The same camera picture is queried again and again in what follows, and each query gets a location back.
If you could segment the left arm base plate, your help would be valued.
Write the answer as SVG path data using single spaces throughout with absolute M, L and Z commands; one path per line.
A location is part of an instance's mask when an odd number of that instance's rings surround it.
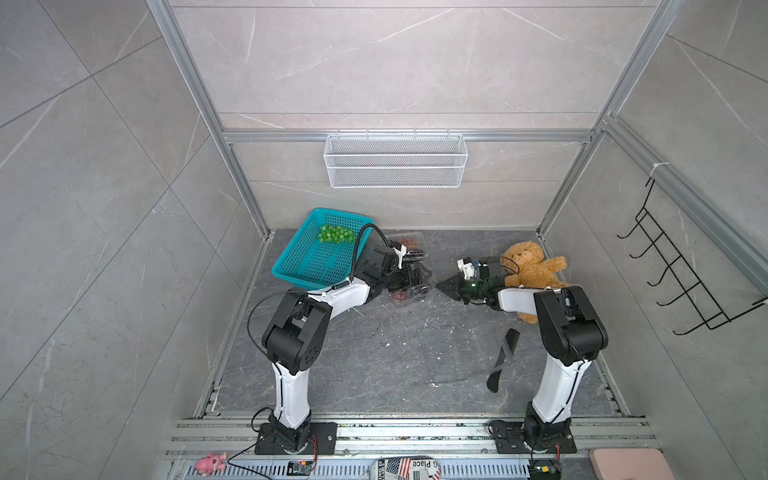
M 336 448 L 337 430 L 338 425 L 333 422 L 311 422 L 297 429 L 288 429 L 280 423 L 263 423 L 259 427 L 254 454 L 331 455 Z

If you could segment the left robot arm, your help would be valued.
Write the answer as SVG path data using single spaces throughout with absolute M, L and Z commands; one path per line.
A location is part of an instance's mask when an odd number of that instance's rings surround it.
M 283 293 L 258 350 L 271 363 L 275 405 L 268 409 L 265 436 L 290 454 L 317 447 L 311 433 L 309 370 L 318 360 L 330 321 L 365 305 L 382 292 L 420 287 L 428 277 L 418 262 L 421 248 L 389 238 L 373 223 L 358 231 L 346 277 L 319 290 Z

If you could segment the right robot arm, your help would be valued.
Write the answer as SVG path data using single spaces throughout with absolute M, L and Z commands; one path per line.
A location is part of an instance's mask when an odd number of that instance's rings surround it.
M 489 423 L 497 451 L 574 453 L 572 404 L 584 374 L 608 345 L 607 331 L 586 293 L 579 286 L 507 286 L 497 259 L 463 258 L 457 265 L 457 274 L 436 284 L 440 292 L 464 304 L 536 316 L 547 352 L 542 380 L 524 420 Z

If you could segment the teal plastic basket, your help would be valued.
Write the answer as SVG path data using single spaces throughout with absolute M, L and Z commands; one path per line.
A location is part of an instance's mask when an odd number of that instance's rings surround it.
M 313 291 L 345 280 L 351 270 L 354 243 L 322 243 L 316 239 L 321 225 L 339 225 L 357 235 L 371 218 L 333 209 L 316 208 L 294 234 L 272 267 L 275 278 Z

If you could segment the clear plastic clamshell container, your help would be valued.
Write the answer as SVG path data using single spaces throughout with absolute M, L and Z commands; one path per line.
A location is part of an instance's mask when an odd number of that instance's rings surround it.
M 399 244 L 405 244 L 422 248 L 427 252 L 427 245 L 424 234 L 419 231 L 405 231 L 395 232 L 389 236 L 390 240 L 393 240 Z

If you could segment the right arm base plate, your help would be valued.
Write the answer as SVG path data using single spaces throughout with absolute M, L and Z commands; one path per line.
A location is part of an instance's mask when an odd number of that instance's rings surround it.
M 499 454 L 575 454 L 570 421 L 540 423 L 533 417 L 524 421 L 491 420 L 488 431 Z

